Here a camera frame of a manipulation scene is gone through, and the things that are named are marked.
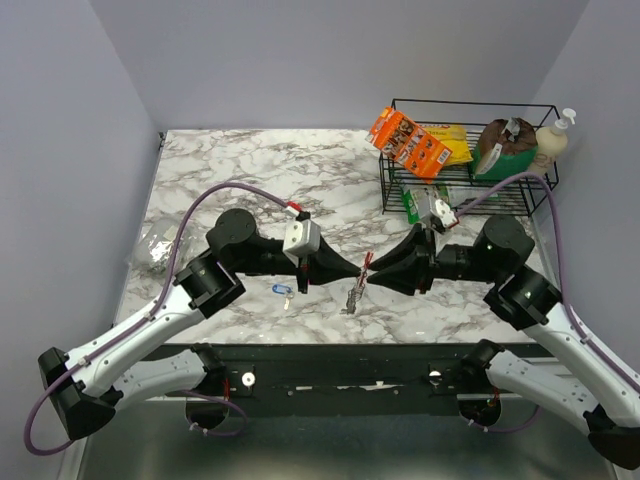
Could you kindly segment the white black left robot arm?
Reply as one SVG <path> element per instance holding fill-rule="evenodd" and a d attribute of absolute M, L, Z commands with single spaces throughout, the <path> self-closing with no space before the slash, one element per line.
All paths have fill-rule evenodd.
<path fill-rule="evenodd" d="M 70 440 L 96 433 L 117 411 L 150 397 L 223 392 L 228 371 L 210 346 L 194 344 L 160 360 L 148 357 L 244 294 L 240 275 L 292 276 L 301 293 L 359 275 L 357 266 L 327 244 L 309 213 L 288 212 L 282 239 L 262 237 L 247 210 L 223 212 L 206 234 L 207 249 L 169 276 L 165 293 L 81 347 L 40 355 L 43 383 Z"/>

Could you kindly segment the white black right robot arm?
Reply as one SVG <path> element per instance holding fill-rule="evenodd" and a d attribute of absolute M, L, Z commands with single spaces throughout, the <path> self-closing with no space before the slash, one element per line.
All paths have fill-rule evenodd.
<path fill-rule="evenodd" d="M 484 297 L 501 320 L 551 353 L 572 374 L 564 380 L 490 340 L 479 341 L 449 378 L 480 392 L 515 393 L 586 435 L 606 460 L 639 467 L 639 375 L 578 319 L 565 295 L 526 264 L 535 246 L 513 217 L 494 215 L 471 246 L 435 247 L 416 225 L 393 250 L 371 263 L 370 283 L 413 295 L 434 280 L 490 284 Z"/>

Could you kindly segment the blue tag small key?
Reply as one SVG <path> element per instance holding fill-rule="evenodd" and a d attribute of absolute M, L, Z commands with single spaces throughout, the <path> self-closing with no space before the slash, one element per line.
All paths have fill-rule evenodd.
<path fill-rule="evenodd" d="M 284 298 L 283 309 L 287 311 L 290 308 L 293 298 L 295 297 L 293 288 L 284 284 L 274 284 L 272 286 L 272 292 Z"/>

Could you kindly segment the green white snack packet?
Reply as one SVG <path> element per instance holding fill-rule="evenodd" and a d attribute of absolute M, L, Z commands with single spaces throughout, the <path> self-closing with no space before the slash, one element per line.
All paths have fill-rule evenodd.
<path fill-rule="evenodd" d="M 452 210 L 475 200 L 489 191 L 487 187 L 447 186 L 443 183 L 410 185 L 400 182 L 401 199 L 410 224 L 426 223 L 431 216 L 431 204 L 442 200 Z"/>

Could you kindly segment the orange snack box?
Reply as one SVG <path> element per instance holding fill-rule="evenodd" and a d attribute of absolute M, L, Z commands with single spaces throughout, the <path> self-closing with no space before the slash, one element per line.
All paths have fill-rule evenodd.
<path fill-rule="evenodd" d="M 438 176 L 453 154 L 441 140 L 391 106 L 382 110 L 366 140 L 426 183 Z"/>

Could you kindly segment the yellow chips bag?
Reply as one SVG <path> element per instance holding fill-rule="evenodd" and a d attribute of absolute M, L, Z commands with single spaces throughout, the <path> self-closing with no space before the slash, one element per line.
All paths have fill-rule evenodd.
<path fill-rule="evenodd" d="M 472 154 L 467 142 L 467 131 L 460 125 L 422 125 L 431 136 L 439 140 L 450 151 L 444 165 L 453 166 L 472 161 Z"/>

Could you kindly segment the green brown coffee bag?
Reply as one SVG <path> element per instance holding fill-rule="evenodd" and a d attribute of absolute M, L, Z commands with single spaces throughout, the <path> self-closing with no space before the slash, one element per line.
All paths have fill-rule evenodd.
<path fill-rule="evenodd" d="M 472 177 L 501 181 L 524 172 L 538 150 L 536 131 L 520 117 L 496 119 L 482 131 L 472 152 Z"/>

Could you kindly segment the clear bag of foil items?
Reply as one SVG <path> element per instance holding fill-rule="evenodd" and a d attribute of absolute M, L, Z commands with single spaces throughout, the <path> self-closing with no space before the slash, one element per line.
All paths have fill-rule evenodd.
<path fill-rule="evenodd" d="M 180 221 L 172 217 L 161 217 L 151 223 L 134 247 L 130 258 L 133 269 L 154 276 L 163 275 L 179 226 Z"/>

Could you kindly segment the white pump lotion bottle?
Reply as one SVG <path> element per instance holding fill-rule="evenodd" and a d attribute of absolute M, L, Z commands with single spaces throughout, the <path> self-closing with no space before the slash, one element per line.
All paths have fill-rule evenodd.
<path fill-rule="evenodd" d="M 536 131 L 537 150 L 527 172 L 544 176 L 558 156 L 567 148 L 568 129 L 576 123 L 576 111 L 564 108 L 551 126 Z"/>

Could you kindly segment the black metal base rail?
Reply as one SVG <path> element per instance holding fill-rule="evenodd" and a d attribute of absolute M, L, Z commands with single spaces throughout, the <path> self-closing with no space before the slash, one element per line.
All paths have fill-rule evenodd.
<path fill-rule="evenodd" d="M 478 367 L 474 344 L 283 344 L 210 347 L 219 371 L 197 387 L 250 418 L 482 412 L 506 400 Z"/>

